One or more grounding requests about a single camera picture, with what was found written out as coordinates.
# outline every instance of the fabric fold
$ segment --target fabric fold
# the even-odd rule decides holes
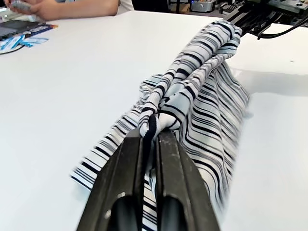
[[[163,75],[141,83],[139,100],[83,158],[72,178],[91,190],[98,172],[130,130],[139,127],[143,137],[153,139],[170,129],[199,169],[220,219],[249,102],[225,62],[235,54],[241,32],[226,21],[205,26]],[[146,176],[144,230],[157,230],[152,182]]]

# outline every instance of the black and white striped fabric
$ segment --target black and white striped fabric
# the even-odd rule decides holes
[[[72,178],[91,189],[95,178],[126,134],[139,127],[153,139],[174,131],[198,167],[214,211],[221,218],[232,178],[243,113],[249,96],[232,77],[225,59],[240,42],[241,29],[226,21],[205,26],[178,55],[164,75],[142,82],[141,96],[84,157]],[[155,179],[146,176],[143,230],[157,230]]]

